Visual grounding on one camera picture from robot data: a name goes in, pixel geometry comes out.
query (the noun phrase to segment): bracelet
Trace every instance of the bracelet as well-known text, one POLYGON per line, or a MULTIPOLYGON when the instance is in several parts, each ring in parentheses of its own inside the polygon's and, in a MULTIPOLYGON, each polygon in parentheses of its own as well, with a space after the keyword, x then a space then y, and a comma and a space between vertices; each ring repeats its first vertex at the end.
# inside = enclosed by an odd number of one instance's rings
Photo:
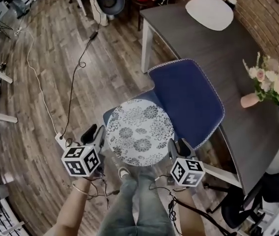
POLYGON ((86 196, 89 196, 89 194, 88 194, 87 192, 84 192, 84 191, 80 190, 74 183, 72 183, 72 185, 73 185, 73 187, 74 187, 76 190, 78 190, 79 192, 83 193, 83 194, 86 195, 86 196))

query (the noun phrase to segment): flower vase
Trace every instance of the flower vase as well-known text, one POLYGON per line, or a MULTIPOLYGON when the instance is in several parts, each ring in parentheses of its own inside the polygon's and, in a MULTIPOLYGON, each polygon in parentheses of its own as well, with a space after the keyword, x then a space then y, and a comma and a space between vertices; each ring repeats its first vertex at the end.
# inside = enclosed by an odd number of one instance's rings
POLYGON ((259 98, 255 93, 250 93, 241 98, 241 106, 243 108, 249 108, 259 102, 259 98))

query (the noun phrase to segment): cable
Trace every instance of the cable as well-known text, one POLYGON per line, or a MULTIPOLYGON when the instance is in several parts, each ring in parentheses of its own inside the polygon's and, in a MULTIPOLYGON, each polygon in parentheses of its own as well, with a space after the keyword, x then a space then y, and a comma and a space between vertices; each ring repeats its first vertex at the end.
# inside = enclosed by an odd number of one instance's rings
POLYGON ((52 125, 53 125, 53 129, 55 130, 55 133, 56 133, 56 135, 57 135, 56 126, 55 126, 55 123, 54 123, 54 121, 53 121, 53 119, 52 119, 52 116, 51 116, 51 114, 50 114, 50 111, 49 111, 49 109, 48 109, 48 106, 47 106, 47 104, 46 104, 45 95, 43 94, 43 91, 42 91, 42 88, 41 88, 41 84, 40 84, 40 80, 39 80, 39 78, 38 78, 37 72, 36 72, 36 70, 30 65, 29 60, 28 60, 29 54, 30 54, 30 51, 31 51, 31 49, 32 49, 32 46, 33 46, 33 44, 34 44, 34 42, 35 42, 35 39, 34 39, 34 37, 32 36, 32 34, 30 33, 29 30, 28 30, 27 32, 28 32, 28 33, 31 35, 31 37, 32 37, 32 43, 31 43, 30 49, 29 49, 28 54, 27 54, 27 63, 28 63, 28 66, 34 71, 34 73, 35 73, 35 75, 36 75, 36 78, 37 78, 37 81, 38 81, 38 84, 39 84, 39 89, 40 89, 41 94, 42 94, 43 103, 45 104, 45 107, 46 107, 46 109, 47 109, 47 111, 48 111, 49 117, 50 117, 51 122, 52 122, 52 125))
POLYGON ((67 130, 67 127, 69 125, 69 122, 70 122, 70 112, 71 112, 71 102, 72 102, 72 93, 73 93, 73 85, 74 85, 74 76, 75 76, 75 72, 77 70, 78 67, 81 67, 81 68, 84 68, 86 67, 86 63, 85 62, 81 62, 81 59, 83 57, 83 55, 85 54, 86 50, 88 49, 90 43, 92 42, 92 40, 95 39, 95 37, 98 35, 98 31, 99 31, 99 27, 100 27, 100 23, 101 23, 101 13, 99 12, 99 10, 97 9, 96 5, 95 5, 95 0, 93 0, 93 3, 94 3, 94 7, 96 8, 97 12, 99 13, 99 23, 98 23, 98 26, 97 26, 97 31, 94 31, 92 33, 92 35, 89 37, 89 40, 86 44, 86 47, 85 47, 85 50, 83 51, 81 57, 79 58, 79 61, 78 61, 78 64, 76 65, 75 69, 74 69, 74 72, 73 72, 73 77, 72 77, 72 85, 71 85, 71 93, 70 93, 70 102, 69 102, 69 108, 68 108, 68 114, 67 114, 67 123, 66 123, 66 126, 65 126, 65 129, 63 131, 63 134, 61 135, 61 139, 63 138, 66 130, 67 130))
MULTIPOLYGON (((158 178, 156 178, 156 179, 159 179, 159 178, 162 177, 162 176, 170 177, 170 176, 167 176, 167 175, 160 175, 160 176, 159 176, 158 178)), ((197 209, 197 208, 191 207, 191 206, 189 206, 189 205, 187 205, 187 204, 181 202, 180 200, 178 200, 178 199, 171 193, 171 191, 170 191, 168 188, 162 187, 162 186, 161 186, 161 187, 151 188, 151 185, 154 184, 154 183, 155 183, 155 182, 152 182, 152 183, 149 185, 149 187, 148 187, 149 190, 165 189, 165 190, 167 190, 167 191, 169 192, 169 195, 172 197, 172 200, 170 201, 170 203, 169 203, 169 205, 168 205, 168 209, 169 209, 169 219, 173 222, 174 227, 176 228, 177 232, 178 232, 180 235, 182 235, 182 234, 179 232, 179 230, 177 229, 176 224, 175 224, 175 221, 176 221, 176 212, 173 210, 173 209, 174 209, 174 206, 175 206, 176 204, 179 204, 179 205, 181 205, 181 206, 183 206, 183 207, 185 207, 185 208, 187 208, 187 209, 190 209, 190 210, 192 210, 192 211, 198 213, 199 215, 203 216, 204 218, 206 218, 208 221, 210 221, 214 226, 216 226, 216 227, 219 229, 219 231, 222 233, 222 235, 224 235, 224 236, 233 236, 233 235, 236 235, 236 234, 234 234, 234 233, 228 232, 225 228, 223 228, 221 225, 219 225, 219 224, 218 224, 209 214, 207 214, 206 212, 201 211, 201 210, 199 210, 199 209, 197 209)))

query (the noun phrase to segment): black office chair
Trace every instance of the black office chair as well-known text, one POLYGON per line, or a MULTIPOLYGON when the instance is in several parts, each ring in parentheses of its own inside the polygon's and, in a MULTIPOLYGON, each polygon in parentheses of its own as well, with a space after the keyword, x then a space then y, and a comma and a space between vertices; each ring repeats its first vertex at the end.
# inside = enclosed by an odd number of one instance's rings
POLYGON ((249 216, 255 222, 250 228, 250 234, 260 235, 261 230, 258 227, 263 220, 265 214, 257 215, 254 210, 262 208, 262 198, 268 203, 279 203, 279 173, 278 174, 264 174, 259 183, 253 190, 245 197, 241 188, 231 186, 229 188, 221 188, 204 185, 205 188, 227 192, 227 196, 214 209, 208 209, 208 213, 214 213, 220 207, 222 208, 222 216, 226 224, 235 229, 239 227, 249 216), (244 208, 254 199, 252 208, 244 211, 244 208))

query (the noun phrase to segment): plate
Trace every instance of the plate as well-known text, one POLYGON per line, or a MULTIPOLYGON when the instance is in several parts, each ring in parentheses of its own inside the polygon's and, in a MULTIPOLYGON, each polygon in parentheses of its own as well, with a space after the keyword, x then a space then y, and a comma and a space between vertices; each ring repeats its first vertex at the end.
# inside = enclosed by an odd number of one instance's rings
POLYGON ((110 148, 123 162, 133 166, 149 166, 162 160, 168 154, 170 138, 174 138, 174 131, 169 116, 148 100, 122 103, 107 125, 110 148))

